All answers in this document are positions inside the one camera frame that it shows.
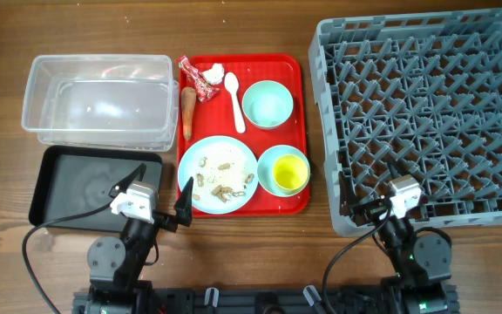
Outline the light blue plate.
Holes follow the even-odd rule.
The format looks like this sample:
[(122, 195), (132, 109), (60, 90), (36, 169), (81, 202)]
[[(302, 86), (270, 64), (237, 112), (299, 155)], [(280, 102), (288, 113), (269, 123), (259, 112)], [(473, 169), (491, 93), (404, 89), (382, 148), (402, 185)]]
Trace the light blue plate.
[(226, 215), (248, 205), (258, 188), (258, 160), (251, 149), (232, 137), (198, 140), (181, 156), (178, 189), (193, 179), (193, 208)]

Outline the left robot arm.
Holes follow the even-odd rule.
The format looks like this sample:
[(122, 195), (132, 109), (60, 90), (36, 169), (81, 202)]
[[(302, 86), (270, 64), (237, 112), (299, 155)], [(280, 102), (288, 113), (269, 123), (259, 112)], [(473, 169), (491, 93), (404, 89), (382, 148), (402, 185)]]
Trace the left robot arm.
[(91, 286), (86, 296), (74, 297), (73, 313), (166, 312), (153, 284), (140, 280), (139, 275), (150, 264), (146, 259), (151, 249), (158, 248), (160, 230), (174, 233), (179, 225), (191, 225), (194, 180), (189, 179), (182, 188), (172, 215), (157, 210), (158, 189), (142, 181), (145, 171), (146, 164), (142, 163), (111, 188), (109, 208), (127, 222), (118, 237), (100, 237), (89, 248)]

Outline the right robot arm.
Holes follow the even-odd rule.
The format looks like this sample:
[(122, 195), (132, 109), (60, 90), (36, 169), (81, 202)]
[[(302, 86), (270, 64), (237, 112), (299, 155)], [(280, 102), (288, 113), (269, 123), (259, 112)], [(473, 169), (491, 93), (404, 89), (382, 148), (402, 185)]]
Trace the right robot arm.
[(451, 278), (452, 240), (434, 227), (414, 229), (407, 213), (418, 208), (422, 189), (416, 178), (387, 161), (391, 180), (388, 193), (361, 203), (354, 189), (338, 174), (340, 214), (358, 226), (371, 224), (373, 229), (344, 247), (330, 266), (357, 244), (373, 238), (377, 247), (390, 259), (396, 275), (378, 285), (343, 287), (337, 292), (335, 313), (452, 313), (458, 309), (454, 291), (445, 282)]

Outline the yellow plastic cup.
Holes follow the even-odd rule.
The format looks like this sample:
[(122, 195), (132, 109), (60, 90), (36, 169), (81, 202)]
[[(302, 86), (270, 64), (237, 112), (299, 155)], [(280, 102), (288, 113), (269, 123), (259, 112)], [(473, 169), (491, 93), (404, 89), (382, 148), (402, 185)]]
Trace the yellow plastic cup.
[(299, 155), (280, 156), (273, 167), (275, 185), (285, 193), (294, 193), (309, 181), (308, 163)]

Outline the mint green bowl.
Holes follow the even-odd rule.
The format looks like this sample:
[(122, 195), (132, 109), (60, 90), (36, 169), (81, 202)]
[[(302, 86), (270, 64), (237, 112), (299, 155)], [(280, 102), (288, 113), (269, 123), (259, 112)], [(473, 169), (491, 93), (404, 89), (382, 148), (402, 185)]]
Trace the mint green bowl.
[(252, 84), (242, 98), (244, 116), (261, 129), (274, 129), (289, 119), (294, 98), (289, 89), (273, 80)]

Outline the light blue bowl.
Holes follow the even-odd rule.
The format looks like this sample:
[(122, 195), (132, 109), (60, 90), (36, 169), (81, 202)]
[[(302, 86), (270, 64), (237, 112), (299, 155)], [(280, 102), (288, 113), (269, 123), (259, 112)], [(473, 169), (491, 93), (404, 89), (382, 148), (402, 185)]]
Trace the light blue bowl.
[(261, 186), (265, 190), (267, 190), (271, 195), (280, 196), (280, 197), (294, 196), (294, 195), (297, 195), (298, 193), (300, 193), (301, 191), (303, 191), (303, 189), (309, 183), (309, 182), (307, 182), (307, 184), (303, 188), (299, 189), (298, 191), (296, 191), (294, 193), (285, 193), (285, 192), (281, 191), (275, 185), (275, 181), (273, 178), (273, 167), (274, 167), (275, 161), (280, 156), (285, 155), (285, 154), (296, 154), (296, 155), (301, 156), (308, 163), (309, 178), (310, 178), (309, 161), (307, 160), (306, 156), (300, 150), (298, 150), (295, 147), (291, 147), (291, 146), (287, 146), (287, 145), (278, 145), (278, 146), (271, 147), (261, 155), (261, 157), (258, 161), (258, 168), (257, 168), (258, 179), (259, 179)]

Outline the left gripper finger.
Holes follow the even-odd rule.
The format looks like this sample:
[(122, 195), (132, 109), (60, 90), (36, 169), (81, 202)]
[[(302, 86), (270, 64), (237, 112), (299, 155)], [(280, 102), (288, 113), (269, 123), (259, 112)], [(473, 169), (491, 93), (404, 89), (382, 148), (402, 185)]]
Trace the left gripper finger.
[(190, 177), (182, 188), (178, 200), (174, 203), (176, 221), (178, 224), (189, 227), (193, 220), (193, 177)]
[(142, 181), (146, 172), (146, 164), (141, 163), (137, 168), (135, 168), (129, 175), (121, 179), (115, 185), (112, 186), (109, 196), (117, 197), (120, 193), (125, 193), (128, 187), (135, 181)]

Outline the white tissue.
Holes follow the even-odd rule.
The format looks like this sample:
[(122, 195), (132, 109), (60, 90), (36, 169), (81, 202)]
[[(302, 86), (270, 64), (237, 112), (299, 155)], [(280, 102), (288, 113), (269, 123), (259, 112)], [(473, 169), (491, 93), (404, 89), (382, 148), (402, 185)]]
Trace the white tissue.
[(225, 75), (224, 66), (218, 63), (213, 64), (209, 70), (203, 71), (201, 74), (209, 85), (219, 85)]

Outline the red snack wrapper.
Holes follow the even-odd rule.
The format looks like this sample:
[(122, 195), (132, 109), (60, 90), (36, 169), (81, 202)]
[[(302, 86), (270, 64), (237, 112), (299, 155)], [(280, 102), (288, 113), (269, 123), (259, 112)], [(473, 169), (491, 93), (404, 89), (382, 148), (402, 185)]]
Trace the red snack wrapper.
[(208, 102), (211, 98), (213, 98), (217, 93), (220, 92), (220, 89), (218, 87), (214, 87), (205, 80), (201, 72), (190, 63), (187, 56), (183, 55), (179, 57), (177, 59), (177, 63), (179, 68), (187, 76), (189, 82), (193, 84), (197, 100), (199, 100), (201, 103)]

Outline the white plastic spoon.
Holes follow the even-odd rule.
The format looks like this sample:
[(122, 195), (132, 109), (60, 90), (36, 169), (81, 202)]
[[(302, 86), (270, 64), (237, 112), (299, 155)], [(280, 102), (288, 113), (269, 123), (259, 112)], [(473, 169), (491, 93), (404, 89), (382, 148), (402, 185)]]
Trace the white plastic spoon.
[(233, 105), (234, 125), (237, 133), (245, 133), (246, 125), (241, 111), (241, 106), (237, 97), (239, 81), (232, 72), (228, 72), (224, 78), (224, 86), (229, 92)]

